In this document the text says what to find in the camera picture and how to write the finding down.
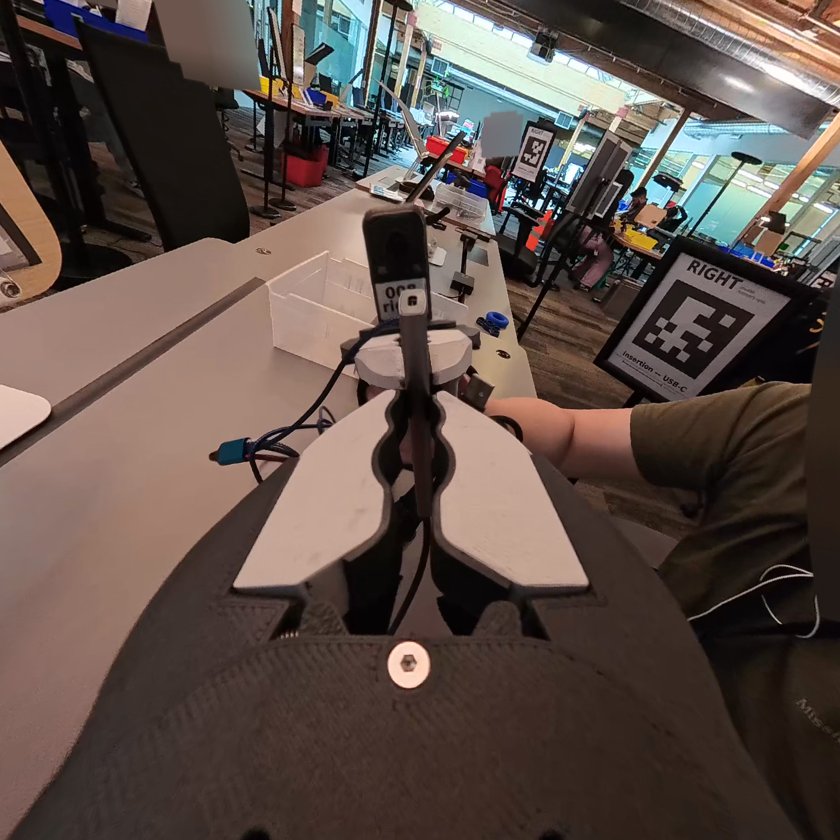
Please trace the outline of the blue storage bin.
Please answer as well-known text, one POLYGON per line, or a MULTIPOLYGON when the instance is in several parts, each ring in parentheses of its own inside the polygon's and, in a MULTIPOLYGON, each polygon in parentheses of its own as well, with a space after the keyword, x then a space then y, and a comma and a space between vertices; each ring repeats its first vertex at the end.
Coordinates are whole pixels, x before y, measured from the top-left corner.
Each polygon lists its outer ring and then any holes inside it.
POLYGON ((45 16, 53 28, 71 37, 77 37, 77 21, 80 20, 85 25, 103 32, 143 42, 149 41, 147 34, 140 29, 112 22, 106 17, 94 14, 88 8, 78 7, 69 2, 44 1, 44 9, 45 16))

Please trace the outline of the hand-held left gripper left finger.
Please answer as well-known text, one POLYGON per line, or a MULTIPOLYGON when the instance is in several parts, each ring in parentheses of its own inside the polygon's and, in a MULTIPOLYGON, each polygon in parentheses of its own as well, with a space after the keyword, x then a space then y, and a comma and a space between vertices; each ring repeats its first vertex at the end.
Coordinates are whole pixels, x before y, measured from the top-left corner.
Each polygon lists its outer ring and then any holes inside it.
POLYGON ((385 536, 403 470, 401 434, 384 391, 298 459, 239 570, 237 592, 348 592, 345 562, 385 536))

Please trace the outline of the red plastic bin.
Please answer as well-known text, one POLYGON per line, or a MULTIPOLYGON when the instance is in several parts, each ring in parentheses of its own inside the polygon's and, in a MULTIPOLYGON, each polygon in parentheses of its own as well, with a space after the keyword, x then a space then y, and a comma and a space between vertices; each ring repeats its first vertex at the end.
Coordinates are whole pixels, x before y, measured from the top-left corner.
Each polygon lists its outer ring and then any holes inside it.
POLYGON ((304 149, 293 145, 280 153, 278 170, 291 186, 304 188, 320 186, 329 162, 329 146, 321 143, 304 149))

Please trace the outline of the silver ventilation duct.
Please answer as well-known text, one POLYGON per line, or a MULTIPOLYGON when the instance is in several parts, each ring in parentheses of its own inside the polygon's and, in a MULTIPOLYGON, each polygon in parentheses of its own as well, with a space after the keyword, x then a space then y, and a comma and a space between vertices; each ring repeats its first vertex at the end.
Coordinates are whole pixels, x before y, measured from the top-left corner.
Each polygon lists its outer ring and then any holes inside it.
POLYGON ((838 109, 838 2, 623 1, 623 5, 838 109))

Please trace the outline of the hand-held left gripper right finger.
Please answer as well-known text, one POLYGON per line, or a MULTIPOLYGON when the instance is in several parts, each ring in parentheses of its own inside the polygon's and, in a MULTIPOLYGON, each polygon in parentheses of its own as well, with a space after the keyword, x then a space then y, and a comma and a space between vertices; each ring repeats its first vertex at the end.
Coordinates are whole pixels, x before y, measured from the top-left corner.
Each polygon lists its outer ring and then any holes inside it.
POLYGON ((433 503, 436 546, 515 594, 586 591, 589 579, 524 444, 456 396, 434 399, 446 456, 433 503))

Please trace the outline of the black pole stand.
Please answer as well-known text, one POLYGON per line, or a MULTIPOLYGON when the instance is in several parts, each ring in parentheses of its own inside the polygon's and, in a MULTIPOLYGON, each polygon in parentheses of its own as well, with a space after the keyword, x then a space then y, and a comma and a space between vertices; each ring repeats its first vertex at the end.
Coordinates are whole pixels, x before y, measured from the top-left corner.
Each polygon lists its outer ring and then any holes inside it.
POLYGON ((59 277, 52 286, 55 291, 77 287, 133 265, 128 255, 106 246, 84 244, 77 248, 62 242, 60 250, 59 277))

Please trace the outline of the clear plastic bin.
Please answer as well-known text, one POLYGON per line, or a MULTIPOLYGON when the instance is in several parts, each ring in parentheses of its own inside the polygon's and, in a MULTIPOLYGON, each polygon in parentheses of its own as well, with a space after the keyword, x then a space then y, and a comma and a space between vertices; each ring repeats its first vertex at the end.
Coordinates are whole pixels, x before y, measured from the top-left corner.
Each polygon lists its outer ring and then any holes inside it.
MULTIPOLYGON (((278 349, 336 368, 342 345, 354 343, 375 321, 367 266, 322 252, 268 282, 274 344, 278 349)), ((459 322, 466 306, 430 293, 433 320, 459 322)))

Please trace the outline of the white tablet stand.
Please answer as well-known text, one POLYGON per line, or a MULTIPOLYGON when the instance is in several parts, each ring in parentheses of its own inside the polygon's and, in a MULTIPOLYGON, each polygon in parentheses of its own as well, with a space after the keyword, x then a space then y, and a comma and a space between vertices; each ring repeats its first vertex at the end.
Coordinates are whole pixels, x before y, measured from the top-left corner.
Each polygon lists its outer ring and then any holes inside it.
POLYGON ((41 395, 1 384, 1 449, 10 446, 52 413, 52 405, 41 395))

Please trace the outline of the framed marker sign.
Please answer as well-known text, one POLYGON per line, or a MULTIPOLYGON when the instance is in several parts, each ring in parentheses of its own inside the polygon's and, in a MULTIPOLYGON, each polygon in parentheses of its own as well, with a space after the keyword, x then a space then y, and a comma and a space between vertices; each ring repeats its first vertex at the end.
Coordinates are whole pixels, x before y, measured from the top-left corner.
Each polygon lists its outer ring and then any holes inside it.
POLYGON ((677 237, 594 365, 638 402, 720 392, 815 299, 816 289, 755 261, 677 237))
POLYGON ((520 149, 510 171, 513 178, 534 183, 545 166, 558 132, 547 119, 526 122, 520 149))

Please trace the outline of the black floor lamp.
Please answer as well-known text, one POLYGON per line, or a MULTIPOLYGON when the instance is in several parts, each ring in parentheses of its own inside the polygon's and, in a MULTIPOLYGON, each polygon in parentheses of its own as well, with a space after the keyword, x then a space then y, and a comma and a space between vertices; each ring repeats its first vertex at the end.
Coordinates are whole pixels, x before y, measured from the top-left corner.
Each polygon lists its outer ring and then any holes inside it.
POLYGON ((711 198, 707 207, 703 210, 703 212, 698 216, 697 220, 693 224, 692 228, 687 233, 689 238, 693 238, 695 232, 697 231, 698 227, 702 224, 702 222, 706 219, 711 209, 718 203, 723 193, 726 192, 729 185, 732 183, 734 178, 740 173, 741 169, 745 165, 761 165, 762 161, 760 158, 756 157, 753 154, 749 154, 747 152, 742 151, 733 151, 731 152, 731 158, 737 162, 734 169, 728 176, 727 180, 719 187, 717 193, 714 197, 711 198))

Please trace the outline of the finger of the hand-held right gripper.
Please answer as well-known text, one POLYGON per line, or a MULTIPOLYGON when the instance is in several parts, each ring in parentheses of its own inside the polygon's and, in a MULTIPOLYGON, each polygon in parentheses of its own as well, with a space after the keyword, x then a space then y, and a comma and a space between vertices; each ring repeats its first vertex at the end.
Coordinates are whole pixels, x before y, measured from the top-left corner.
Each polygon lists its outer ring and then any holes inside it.
POLYGON ((353 370, 363 391, 373 387, 380 391, 405 390, 405 365, 401 334, 386 330, 374 334, 363 330, 358 340, 364 343, 353 357, 353 370))
POLYGON ((435 329, 427 333, 432 389, 457 389, 471 366, 473 341, 461 329, 435 329))

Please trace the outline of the black USB hub with cable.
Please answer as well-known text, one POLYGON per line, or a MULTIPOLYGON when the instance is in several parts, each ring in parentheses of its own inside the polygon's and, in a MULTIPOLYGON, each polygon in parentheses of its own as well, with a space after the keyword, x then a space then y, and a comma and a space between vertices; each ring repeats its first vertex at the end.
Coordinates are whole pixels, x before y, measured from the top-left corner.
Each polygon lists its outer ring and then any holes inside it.
POLYGON ((433 372, 428 349, 427 298, 419 289, 402 292, 398 305, 400 342, 404 362, 404 391, 408 401, 409 435, 416 512, 423 525, 423 547, 412 583, 387 633, 395 635, 424 577, 431 553, 434 499, 434 439, 431 421, 433 372))

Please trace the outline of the person's right hand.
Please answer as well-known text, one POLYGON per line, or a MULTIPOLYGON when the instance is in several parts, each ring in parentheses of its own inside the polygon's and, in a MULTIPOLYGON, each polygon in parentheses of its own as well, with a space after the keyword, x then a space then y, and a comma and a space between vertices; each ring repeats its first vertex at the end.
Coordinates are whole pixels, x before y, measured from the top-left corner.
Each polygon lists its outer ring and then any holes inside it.
POLYGON ((529 426, 532 399, 529 397, 491 398, 483 409, 483 414, 497 418, 514 436, 524 443, 529 426))

